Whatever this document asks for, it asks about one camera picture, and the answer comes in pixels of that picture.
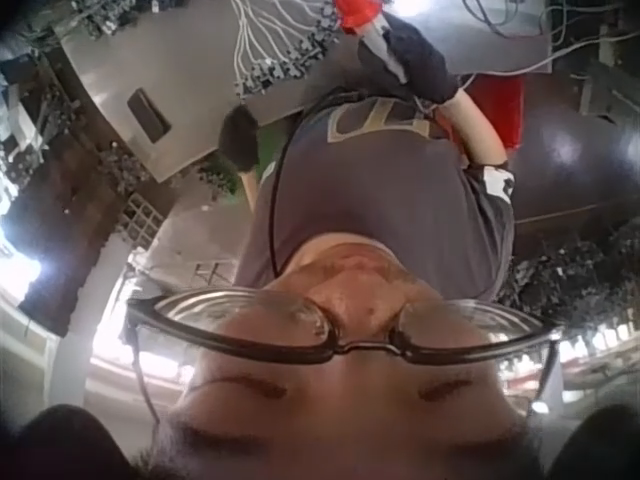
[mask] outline gray t-shirt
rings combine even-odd
[[[348,232],[386,245],[446,299],[491,299],[513,244],[504,168],[471,166],[414,106],[370,98],[307,120],[289,148],[278,191],[282,268],[311,238]],[[263,183],[235,285],[273,280],[268,222],[273,175]]]

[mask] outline red tool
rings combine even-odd
[[[374,55],[382,59],[387,68],[400,83],[407,83],[402,65],[389,51],[384,32],[389,24],[382,15],[382,3],[379,0],[335,0],[336,10],[342,18],[342,28],[346,33],[354,33]]]

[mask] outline person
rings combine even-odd
[[[203,347],[177,405],[162,418],[152,407],[149,449],[132,465],[97,420],[59,406],[13,443],[13,473],[543,478],[535,435],[498,375],[518,338],[495,349],[482,324],[517,317],[485,303],[511,256],[507,154],[442,55],[389,23],[408,84],[393,97],[331,95],[303,118],[259,191],[236,288],[132,301],[136,354],[145,322]],[[459,132],[466,168],[414,96]],[[245,170],[256,126],[236,109],[223,129],[223,153]],[[215,335],[175,321],[183,310],[215,312]],[[553,343],[551,332],[539,338]]]

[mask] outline black glove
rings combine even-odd
[[[258,122],[244,105],[238,105],[224,118],[218,149],[239,172],[258,165]]]
[[[404,68],[408,82],[400,85],[384,62],[360,42],[358,56],[365,69],[391,94],[403,98],[415,95],[438,105],[451,100],[458,91],[458,81],[449,73],[442,53],[413,25],[388,13],[384,17],[390,28],[384,33],[389,51]]]

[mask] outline nose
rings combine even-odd
[[[402,286],[372,270],[345,270],[307,297],[331,312],[344,342],[384,340],[406,302]]]

